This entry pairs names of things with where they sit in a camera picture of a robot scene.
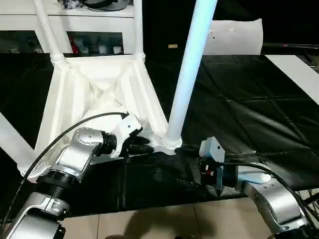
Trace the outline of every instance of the black foam mat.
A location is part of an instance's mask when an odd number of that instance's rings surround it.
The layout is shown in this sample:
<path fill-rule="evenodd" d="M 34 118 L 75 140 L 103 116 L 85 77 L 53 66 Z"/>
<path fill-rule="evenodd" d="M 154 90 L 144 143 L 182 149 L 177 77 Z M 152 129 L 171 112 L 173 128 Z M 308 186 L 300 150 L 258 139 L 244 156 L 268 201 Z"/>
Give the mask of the black foam mat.
<path fill-rule="evenodd" d="M 34 146 L 53 71 L 49 56 L 0 57 L 7 59 L 0 66 L 0 111 Z M 168 119 L 180 63 L 146 60 L 146 68 Z M 301 190 L 319 187 L 318 126 L 319 106 L 265 56 L 203 56 L 182 138 L 199 145 L 215 136 L 226 161 L 263 162 Z M 3 151 L 1 160 L 3 215 L 21 176 Z M 198 158 L 187 155 L 155 153 L 93 165 L 70 216 L 242 196 L 224 188 L 216 198 L 195 182 Z M 28 184 L 12 214 L 33 189 Z"/>

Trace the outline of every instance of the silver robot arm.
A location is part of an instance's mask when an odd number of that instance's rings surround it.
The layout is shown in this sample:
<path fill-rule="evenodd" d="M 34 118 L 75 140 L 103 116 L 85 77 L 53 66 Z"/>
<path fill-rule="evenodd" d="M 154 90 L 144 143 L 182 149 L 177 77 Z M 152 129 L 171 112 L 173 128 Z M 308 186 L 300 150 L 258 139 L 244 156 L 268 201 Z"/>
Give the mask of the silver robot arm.
<path fill-rule="evenodd" d="M 205 183 L 217 191 L 222 184 L 234 187 L 250 197 L 275 238 L 316 238 L 294 196 L 270 174 L 249 166 L 218 166 L 218 162 L 221 165 L 224 162 L 225 151 L 215 137 L 202 142 L 199 155 L 204 162 L 202 179 Z"/>
<path fill-rule="evenodd" d="M 5 232 L 3 239 L 62 239 L 65 229 L 58 222 L 70 209 L 73 190 L 81 183 L 92 157 L 101 150 L 117 158 L 124 141 L 142 130 L 134 115 L 128 115 L 113 134 L 91 128 L 75 131 L 71 143 L 58 155 L 47 173 L 38 178 L 33 192 Z"/>

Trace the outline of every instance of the white shelf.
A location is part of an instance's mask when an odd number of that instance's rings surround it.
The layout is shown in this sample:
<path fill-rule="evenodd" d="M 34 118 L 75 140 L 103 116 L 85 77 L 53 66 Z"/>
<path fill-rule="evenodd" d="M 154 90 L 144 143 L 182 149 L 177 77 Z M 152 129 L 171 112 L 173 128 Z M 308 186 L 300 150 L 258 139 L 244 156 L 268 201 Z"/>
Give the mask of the white shelf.
<path fill-rule="evenodd" d="M 134 17 L 133 3 L 120 11 L 65 10 L 57 0 L 43 0 L 48 15 Z M 36 15 L 32 0 L 1 0 L 0 15 Z"/>

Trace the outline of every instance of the white pole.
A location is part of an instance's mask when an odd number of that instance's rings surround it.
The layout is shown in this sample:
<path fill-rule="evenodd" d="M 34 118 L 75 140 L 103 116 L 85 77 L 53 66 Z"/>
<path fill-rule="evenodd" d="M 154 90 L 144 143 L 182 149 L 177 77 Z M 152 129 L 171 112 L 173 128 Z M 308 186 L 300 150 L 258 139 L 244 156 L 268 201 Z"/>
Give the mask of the white pole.
<path fill-rule="evenodd" d="M 0 113 L 0 147 L 16 162 L 23 175 L 34 162 L 36 155 L 30 145 L 15 130 L 15 128 Z M 45 165 L 39 163 L 33 173 L 44 169 Z"/>
<path fill-rule="evenodd" d="M 217 0 L 196 1 L 168 128 L 163 137 L 163 143 L 167 148 L 174 149 L 181 146 L 181 130 L 216 4 Z"/>
<path fill-rule="evenodd" d="M 134 0 L 134 41 L 135 58 L 144 58 L 143 51 L 143 11 L 142 0 Z"/>
<path fill-rule="evenodd" d="M 48 14 L 46 13 L 45 7 L 43 5 L 44 0 L 33 0 L 36 14 L 39 18 L 42 31 L 45 34 L 45 38 L 50 48 L 50 57 L 52 63 L 59 63 L 64 61 L 64 56 L 59 49 L 58 43 L 55 39 Z"/>

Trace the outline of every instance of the tile floor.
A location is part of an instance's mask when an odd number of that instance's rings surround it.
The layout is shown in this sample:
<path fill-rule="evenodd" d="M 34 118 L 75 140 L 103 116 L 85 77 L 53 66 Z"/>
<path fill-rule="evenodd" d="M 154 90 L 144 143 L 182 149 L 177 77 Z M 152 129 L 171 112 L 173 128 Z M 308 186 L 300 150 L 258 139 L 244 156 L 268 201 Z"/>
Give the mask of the tile floor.
<path fill-rule="evenodd" d="M 249 198 L 69 218 L 62 224 L 65 239 L 266 239 L 271 234 Z"/>

